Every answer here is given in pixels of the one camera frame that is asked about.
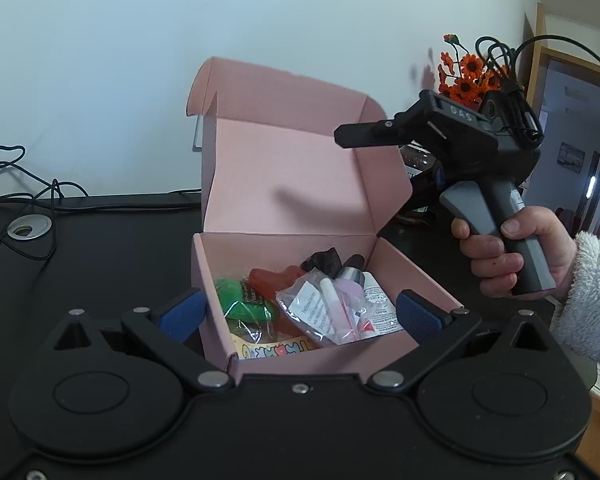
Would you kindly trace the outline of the person right hand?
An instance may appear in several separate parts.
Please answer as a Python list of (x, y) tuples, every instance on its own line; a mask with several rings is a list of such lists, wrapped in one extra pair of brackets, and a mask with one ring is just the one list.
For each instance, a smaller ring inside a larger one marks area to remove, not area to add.
[[(472, 234), (463, 219), (455, 218), (451, 230), (460, 241), (460, 251), (470, 259), (471, 272), (480, 280), (483, 295), (491, 298), (512, 296), (518, 274), (524, 267), (524, 257), (506, 249), (497, 236)], [(518, 299), (552, 296), (565, 302), (573, 280), (577, 243), (554, 212), (544, 207), (524, 207), (502, 224), (501, 233), (509, 240), (534, 235), (542, 246), (548, 270), (556, 284), (549, 292), (518, 296)]]

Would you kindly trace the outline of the white fluffy sleeve forearm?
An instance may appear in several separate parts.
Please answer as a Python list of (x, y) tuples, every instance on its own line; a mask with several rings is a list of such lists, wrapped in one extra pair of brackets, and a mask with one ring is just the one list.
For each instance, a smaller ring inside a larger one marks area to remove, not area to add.
[(572, 283), (552, 332), (572, 351), (600, 363), (600, 239), (581, 232), (576, 245)]

